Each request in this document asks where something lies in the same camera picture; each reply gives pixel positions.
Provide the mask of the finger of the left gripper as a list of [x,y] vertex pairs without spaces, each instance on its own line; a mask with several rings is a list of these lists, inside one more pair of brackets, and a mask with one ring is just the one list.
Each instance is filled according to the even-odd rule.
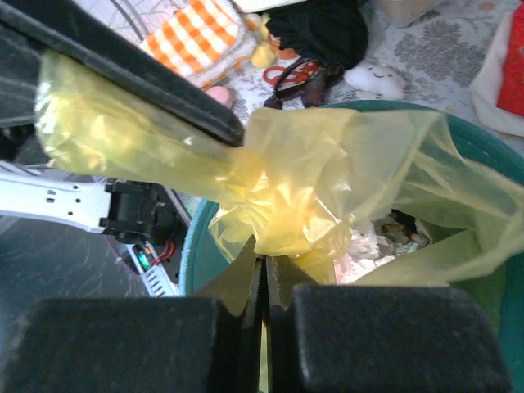
[[244,129],[225,106],[177,76],[72,1],[1,3],[1,126],[34,123],[46,50],[66,55],[111,82],[231,147]]

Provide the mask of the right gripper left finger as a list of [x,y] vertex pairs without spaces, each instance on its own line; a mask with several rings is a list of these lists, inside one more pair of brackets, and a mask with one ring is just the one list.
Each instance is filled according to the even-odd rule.
[[2,360],[2,391],[257,391],[262,259],[254,245],[188,297],[39,303]]

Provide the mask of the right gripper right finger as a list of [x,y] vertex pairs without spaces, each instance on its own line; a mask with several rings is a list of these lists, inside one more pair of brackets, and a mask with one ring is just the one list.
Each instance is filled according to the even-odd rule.
[[452,287],[323,286],[265,262],[272,392],[509,392],[482,308]]

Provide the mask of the yellow trash bag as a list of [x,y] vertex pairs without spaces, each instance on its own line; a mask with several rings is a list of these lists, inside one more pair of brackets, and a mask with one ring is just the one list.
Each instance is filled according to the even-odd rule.
[[223,190],[205,198],[219,204],[210,233],[229,260],[253,237],[257,253],[332,283],[350,229],[393,209],[446,234],[362,285],[445,286],[523,249],[522,186],[462,157],[439,111],[259,109],[230,160]]

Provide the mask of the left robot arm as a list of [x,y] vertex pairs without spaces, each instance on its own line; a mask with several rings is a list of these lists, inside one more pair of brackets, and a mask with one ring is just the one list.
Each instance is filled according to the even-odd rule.
[[111,178],[75,183],[1,172],[1,212],[162,242],[172,217],[156,188],[222,191],[244,139],[225,106],[72,1],[1,4],[1,157],[30,136],[60,168]]

